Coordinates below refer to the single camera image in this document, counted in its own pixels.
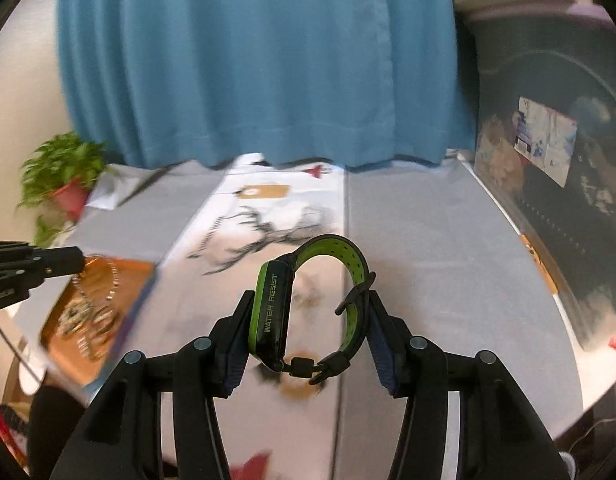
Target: robotic arm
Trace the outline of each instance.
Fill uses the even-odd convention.
[[[83,269],[77,248],[40,250],[0,242],[0,308],[28,297],[45,277]],[[381,384],[407,397],[389,480],[438,480],[446,444],[448,392],[460,393],[462,480],[568,480],[565,465],[538,415],[493,352],[444,352],[413,336],[370,290],[366,337]],[[254,291],[232,316],[178,352],[146,358],[128,352],[88,407],[51,480],[162,479],[161,393],[172,392],[181,480],[229,480],[214,397],[239,385],[248,357]]]

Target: screw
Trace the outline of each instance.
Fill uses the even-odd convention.
[[[126,355],[124,355],[124,361],[126,361],[129,365],[134,365],[139,359],[142,358],[142,353],[139,350],[131,350]]]
[[[412,346],[415,350],[423,350],[426,346],[428,346],[428,342],[424,338],[417,335],[410,339],[410,346]]]
[[[497,356],[493,354],[490,350],[483,350],[482,352],[479,352],[479,359],[481,359],[482,362],[486,363],[487,365],[491,365],[497,362]]]
[[[192,343],[192,346],[194,346],[197,350],[207,350],[210,348],[212,343],[213,342],[207,337],[198,337],[195,339],[195,342]]]

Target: jewelry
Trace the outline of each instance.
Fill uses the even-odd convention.
[[[78,332],[90,319],[92,305],[87,300],[73,298],[59,316],[57,332],[62,337],[68,337]]]
[[[112,287],[106,295],[106,303],[95,310],[92,301],[83,290],[81,273],[74,274],[71,281],[80,298],[74,298],[60,316],[58,332],[63,336],[82,332],[82,336],[77,340],[77,348],[84,357],[97,361],[104,356],[104,353],[97,352],[96,349],[108,341],[118,318],[117,311],[110,306],[110,303],[119,286],[119,272],[114,262],[103,254],[90,254],[88,259],[86,266],[103,259],[110,267]]]
[[[117,313],[110,306],[103,306],[92,317],[92,332],[94,335],[102,335],[109,332],[117,320]]]
[[[90,254],[89,256],[87,256],[87,258],[92,258],[92,259],[86,263],[86,266],[88,266],[92,262],[95,262],[96,260],[101,258],[102,260],[105,260],[108,266],[110,267],[110,270],[112,272],[112,288],[110,289],[110,292],[106,296],[106,302],[107,302],[106,305],[110,305],[110,302],[114,298],[115,292],[117,291],[117,287],[119,286],[119,272],[117,270],[117,266],[114,264],[114,262],[109,257],[104,256],[104,254]],[[81,276],[81,273],[73,274],[72,279],[71,279],[72,284],[79,291],[80,296],[84,300],[87,300],[89,303],[92,303],[88,299],[88,295],[86,294],[86,292],[83,290],[82,279],[80,276]]]
[[[79,348],[79,351],[84,357],[87,357],[91,361],[98,361],[103,357],[102,352],[93,351],[91,341],[86,335],[83,335],[77,340],[77,348]]]

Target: black cloth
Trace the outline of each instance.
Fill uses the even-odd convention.
[[[85,408],[70,394],[42,385],[30,407],[28,465],[32,480],[48,480]]]

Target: smartwatch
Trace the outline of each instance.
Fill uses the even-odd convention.
[[[294,275],[304,263],[315,256],[332,256],[343,263],[353,287],[335,309],[346,313],[346,333],[339,349],[317,364],[313,359],[294,357],[284,360],[290,299]],[[270,260],[259,269],[255,298],[248,330],[248,350],[275,372],[288,372],[294,377],[310,379],[318,384],[342,373],[359,350],[366,336],[369,320],[369,293],[376,274],[368,271],[366,259],[358,247],[339,235],[321,235],[292,253]]]

